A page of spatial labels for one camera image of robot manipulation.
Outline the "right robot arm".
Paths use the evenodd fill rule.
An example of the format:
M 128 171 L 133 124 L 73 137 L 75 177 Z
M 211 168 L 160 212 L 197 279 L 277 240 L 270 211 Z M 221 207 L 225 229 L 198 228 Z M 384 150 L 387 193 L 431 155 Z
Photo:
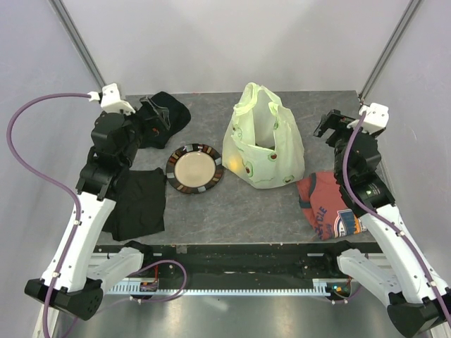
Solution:
M 326 143 L 334 150 L 333 172 L 342 200 L 376 240 L 393 274 L 345 241 L 333 245 L 322 266 L 331 277 L 355 279 L 385 306 L 402 336 L 414 337 L 450 322 L 450 286 L 422 254 L 376 172 L 381 162 L 377 138 L 388 118 L 385 106 L 362 106 L 358 118 L 333 109 L 322 116 L 314 134 L 333 132 Z

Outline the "light green plastic bag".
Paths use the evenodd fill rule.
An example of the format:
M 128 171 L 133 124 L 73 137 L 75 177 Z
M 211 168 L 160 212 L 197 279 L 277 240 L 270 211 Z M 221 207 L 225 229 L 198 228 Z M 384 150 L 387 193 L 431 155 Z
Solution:
M 243 169 L 236 175 L 256 189 L 282 187 L 304 177 L 304 145 L 292 111 L 254 82 L 234 105 L 223 138 L 223 165 L 228 169 L 227 160 L 238 156 Z

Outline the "yellow lemon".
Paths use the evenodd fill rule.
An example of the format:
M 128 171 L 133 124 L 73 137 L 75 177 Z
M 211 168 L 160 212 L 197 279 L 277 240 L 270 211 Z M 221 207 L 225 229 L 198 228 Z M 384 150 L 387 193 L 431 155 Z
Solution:
M 227 160 L 228 169 L 235 174 L 238 174 L 243 169 L 243 162 L 241 157 L 232 157 Z

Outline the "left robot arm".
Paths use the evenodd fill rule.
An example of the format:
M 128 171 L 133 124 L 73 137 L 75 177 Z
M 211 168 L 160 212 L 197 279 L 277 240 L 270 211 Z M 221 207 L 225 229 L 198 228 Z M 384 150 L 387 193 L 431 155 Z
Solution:
M 134 171 L 138 150 L 163 148 L 174 124 L 172 99 L 164 92 L 103 107 L 91 132 L 92 146 L 71 191 L 73 214 L 53 260 L 25 293 L 89 320 L 104 294 L 124 277 L 154 271 L 149 247 L 138 238 L 163 229 L 166 176 L 162 169 Z

